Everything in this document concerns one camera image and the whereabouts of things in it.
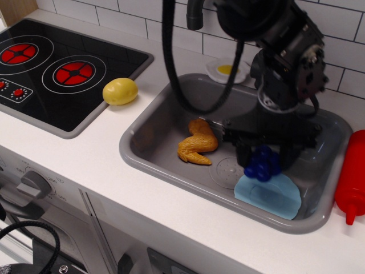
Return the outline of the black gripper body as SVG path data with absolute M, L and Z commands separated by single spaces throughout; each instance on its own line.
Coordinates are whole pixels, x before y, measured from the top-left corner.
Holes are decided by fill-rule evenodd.
M 297 106 L 286 111 L 273 109 L 259 97 L 252 110 L 223 121 L 222 139 L 237 148 L 262 144 L 280 146 L 282 150 L 314 148 L 322 128 L 310 121 L 319 110 L 317 98 L 312 96 L 310 100 L 314 111 L 300 113 Z

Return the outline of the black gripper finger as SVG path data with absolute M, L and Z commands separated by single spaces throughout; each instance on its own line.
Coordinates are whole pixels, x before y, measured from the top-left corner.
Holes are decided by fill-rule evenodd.
M 279 163 L 282 171 L 288 170 L 300 156 L 303 148 L 296 146 L 279 147 Z
M 252 147 L 245 143 L 237 143 L 236 145 L 236 158 L 237 163 L 243 167 L 246 168 L 249 163 L 252 156 Z

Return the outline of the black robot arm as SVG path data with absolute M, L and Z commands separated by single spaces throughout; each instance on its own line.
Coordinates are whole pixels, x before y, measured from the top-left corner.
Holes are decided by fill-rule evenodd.
M 238 43 L 260 47 L 250 75 L 258 90 L 255 107 L 223 122 L 223 139 L 236 148 L 246 167 L 253 148 L 279 147 L 286 168 L 305 148 L 313 148 L 321 126 L 312 122 L 319 109 L 316 97 L 325 89 L 323 34 L 294 1 L 217 1 L 218 21 Z M 313 112 L 299 112 L 309 99 Z

